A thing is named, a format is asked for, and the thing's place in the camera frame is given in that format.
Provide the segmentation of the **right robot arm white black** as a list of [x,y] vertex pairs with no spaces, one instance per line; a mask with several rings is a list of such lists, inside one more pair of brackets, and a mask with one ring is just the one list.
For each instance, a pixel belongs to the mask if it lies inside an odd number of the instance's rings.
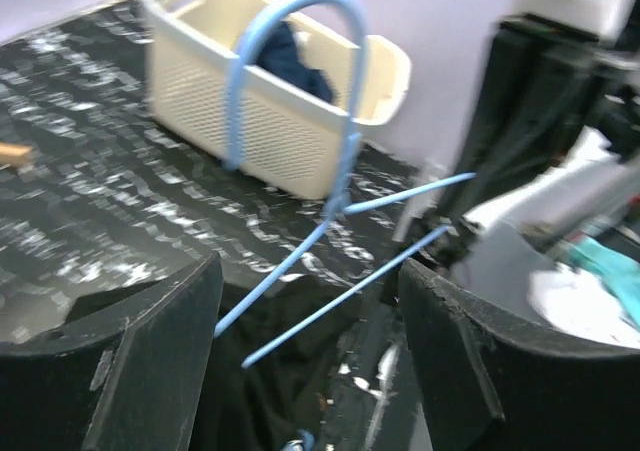
[[[639,0],[514,0],[499,24],[476,108],[448,186],[409,204],[400,250],[450,271],[471,259],[507,309],[592,342],[639,345],[639,266],[597,242],[639,186],[639,111],[629,78],[639,53]],[[614,163],[604,185],[558,200],[521,225],[481,232],[468,213],[561,163],[592,128]]]

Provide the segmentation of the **cream laundry basket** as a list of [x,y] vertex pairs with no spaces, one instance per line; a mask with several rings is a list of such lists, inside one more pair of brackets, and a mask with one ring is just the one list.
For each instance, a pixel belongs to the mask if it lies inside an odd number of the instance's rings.
[[[169,130],[207,153],[228,153],[227,83],[235,47],[273,0],[143,0],[150,109]],[[240,117],[241,169],[302,199],[325,197],[340,159],[356,46],[299,12],[288,21],[302,61],[321,70],[334,101],[258,68],[246,70]]]

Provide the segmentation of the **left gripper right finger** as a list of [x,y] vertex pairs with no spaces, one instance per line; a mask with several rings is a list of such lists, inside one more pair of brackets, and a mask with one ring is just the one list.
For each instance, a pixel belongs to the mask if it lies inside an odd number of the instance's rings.
[[415,260],[399,305],[437,450],[635,450],[639,353],[560,333]]

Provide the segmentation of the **black graphic t shirt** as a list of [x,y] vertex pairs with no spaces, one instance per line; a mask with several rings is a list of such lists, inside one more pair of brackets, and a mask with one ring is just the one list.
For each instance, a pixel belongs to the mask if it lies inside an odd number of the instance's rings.
[[[82,319],[153,283],[78,298],[66,323]],[[351,298],[287,340],[256,364],[245,355],[301,321],[341,290],[311,276],[286,283],[260,298],[221,337],[208,361],[185,450],[364,450],[375,394],[355,385],[354,360],[345,351],[348,332],[360,321]],[[245,294],[223,282],[218,315]]]

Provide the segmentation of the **wooden clothes rack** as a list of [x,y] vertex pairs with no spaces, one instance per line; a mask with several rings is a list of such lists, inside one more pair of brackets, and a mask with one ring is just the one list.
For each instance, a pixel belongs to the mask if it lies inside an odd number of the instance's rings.
[[22,144],[0,143],[0,165],[24,167],[33,162],[32,148]]

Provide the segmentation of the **navy blue t shirt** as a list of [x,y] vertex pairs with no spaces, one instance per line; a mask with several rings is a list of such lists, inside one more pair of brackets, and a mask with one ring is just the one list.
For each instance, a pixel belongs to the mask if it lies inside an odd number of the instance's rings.
[[323,72],[302,62],[294,32],[286,21],[265,40],[255,65],[322,101],[334,101],[334,91]]

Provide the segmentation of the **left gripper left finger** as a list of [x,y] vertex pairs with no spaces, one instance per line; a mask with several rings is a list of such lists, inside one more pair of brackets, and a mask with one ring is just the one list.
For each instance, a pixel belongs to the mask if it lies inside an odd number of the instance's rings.
[[223,288],[218,254],[1,346],[4,450],[185,450]]

